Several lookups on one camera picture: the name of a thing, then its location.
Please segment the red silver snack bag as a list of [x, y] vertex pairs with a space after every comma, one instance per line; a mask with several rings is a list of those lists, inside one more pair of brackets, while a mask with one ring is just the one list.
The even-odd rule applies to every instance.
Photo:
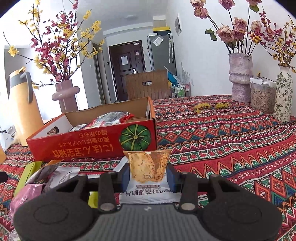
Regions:
[[104, 126], [119, 125], [121, 123], [127, 122], [133, 117], [134, 114], [127, 111], [113, 111], [100, 115], [89, 123], [77, 125], [69, 130], [69, 132], [87, 130], [91, 128], [100, 128]]

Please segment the oat crisp snack packet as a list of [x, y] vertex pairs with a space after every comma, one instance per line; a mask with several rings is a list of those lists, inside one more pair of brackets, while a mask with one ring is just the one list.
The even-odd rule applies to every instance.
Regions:
[[120, 204], [164, 204], [180, 201], [168, 184], [167, 165], [171, 150], [124, 151], [129, 163], [127, 189], [119, 195]]

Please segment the wooden chair back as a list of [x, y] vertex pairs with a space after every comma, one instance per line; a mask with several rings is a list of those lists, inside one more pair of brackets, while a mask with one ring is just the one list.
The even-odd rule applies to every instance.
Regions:
[[151, 71], [125, 76], [128, 99], [150, 97], [152, 100], [171, 96], [166, 70]]

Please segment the grey refrigerator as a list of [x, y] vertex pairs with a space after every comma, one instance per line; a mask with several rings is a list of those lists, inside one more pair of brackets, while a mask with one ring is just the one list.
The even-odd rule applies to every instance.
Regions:
[[147, 45], [152, 71], [167, 69], [177, 74], [173, 38], [170, 31], [148, 34]]

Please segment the dried pink roses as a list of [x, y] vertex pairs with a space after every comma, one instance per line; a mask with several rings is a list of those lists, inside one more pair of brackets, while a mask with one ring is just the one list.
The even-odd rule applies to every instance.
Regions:
[[235, 6], [234, 1], [218, 1], [218, 3], [227, 11], [231, 21], [230, 25], [215, 23], [206, 9], [206, 1], [190, 1], [195, 17], [207, 19], [211, 22], [212, 27], [206, 29], [205, 34], [209, 35], [212, 41], [221, 40], [230, 54], [251, 55], [255, 46], [261, 41], [262, 23], [261, 21], [251, 21], [250, 12], [259, 12], [259, 4], [262, 1], [247, 1], [247, 20], [231, 16], [230, 10]]

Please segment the yellow thermos jug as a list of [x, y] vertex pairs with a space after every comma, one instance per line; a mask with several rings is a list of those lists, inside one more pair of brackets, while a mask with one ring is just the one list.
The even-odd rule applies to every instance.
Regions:
[[10, 106], [13, 125], [20, 144], [26, 147], [27, 138], [44, 126], [33, 91], [30, 73], [25, 67], [10, 74]]

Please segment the white snack packet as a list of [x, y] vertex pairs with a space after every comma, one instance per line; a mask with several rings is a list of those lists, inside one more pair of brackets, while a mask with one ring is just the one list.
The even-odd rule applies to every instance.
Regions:
[[50, 191], [56, 186], [70, 180], [78, 175], [80, 168], [77, 167], [58, 167], [50, 176], [47, 181], [43, 193]]

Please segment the green snack packet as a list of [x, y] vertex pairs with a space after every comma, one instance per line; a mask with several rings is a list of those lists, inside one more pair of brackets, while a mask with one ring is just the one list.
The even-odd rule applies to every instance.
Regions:
[[26, 181], [41, 168], [42, 163], [42, 161], [37, 161], [26, 165], [18, 182], [18, 185], [16, 186], [14, 196], [16, 196], [20, 192], [20, 190], [25, 186]]

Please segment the patterned red tablecloth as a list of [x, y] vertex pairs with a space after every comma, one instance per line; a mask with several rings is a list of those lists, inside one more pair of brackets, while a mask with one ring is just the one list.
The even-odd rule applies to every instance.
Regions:
[[[193, 111], [218, 102], [231, 107]], [[172, 150], [178, 171], [222, 175], [275, 204], [283, 218], [277, 240], [295, 240], [294, 117], [282, 123], [228, 95], [159, 99], [153, 106], [158, 148]]]

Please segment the clear jar of snacks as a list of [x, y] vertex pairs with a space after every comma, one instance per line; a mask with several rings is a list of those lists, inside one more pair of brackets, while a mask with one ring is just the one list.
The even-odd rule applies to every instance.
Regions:
[[251, 106], [264, 113], [273, 113], [276, 82], [267, 79], [250, 78]]

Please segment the pink snack packet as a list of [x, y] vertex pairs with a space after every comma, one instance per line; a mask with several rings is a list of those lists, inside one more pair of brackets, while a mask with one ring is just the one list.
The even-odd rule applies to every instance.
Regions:
[[12, 199], [10, 203], [10, 217], [13, 218], [16, 211], [25, 202], [32, 200], [41, 195], [43, 190], [43, 184], [28, 184], [25, 185], [18, 194]]

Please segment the dark brown entrance door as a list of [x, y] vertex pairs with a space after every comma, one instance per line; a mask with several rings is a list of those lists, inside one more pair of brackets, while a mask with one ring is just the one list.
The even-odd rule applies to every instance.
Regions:
[[126, 75], [145, 72], [142, 41], [110, 46], [109, 54], [117, 101], [126, 101], [128, 100]]

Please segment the textured purple vase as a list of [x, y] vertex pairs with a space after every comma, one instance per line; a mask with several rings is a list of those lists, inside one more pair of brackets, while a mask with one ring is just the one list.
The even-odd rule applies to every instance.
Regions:
[[250, 78], [253, 77], [252, 56], [243, 53], [231, 53], [229, 56], [229, 81], [232, 83], [232, 100], [250, 103]]

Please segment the red cardboard snack box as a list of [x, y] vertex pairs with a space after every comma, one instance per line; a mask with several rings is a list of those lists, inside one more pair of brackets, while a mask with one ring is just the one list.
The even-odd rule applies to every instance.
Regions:
[[[73, 131], [103, 114], [126, 111], [133, 118], [117, 125]], [[119, 158], [124, 151], [155, 151], [156, 120], [150, 97], [63, 113], [27, 138], [37, 161]]]

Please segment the fallen yellow petals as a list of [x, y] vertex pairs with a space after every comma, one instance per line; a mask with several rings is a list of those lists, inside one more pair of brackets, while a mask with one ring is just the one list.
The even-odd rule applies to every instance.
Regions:
[[205, 110], [210, 109], [229, 109], [231, 107], [231, 104], [228, 102], [218, 102], [218, 103], [200, 103], [193, 107], [193, 111], [196, 114], [200, 114], [201, 112]]

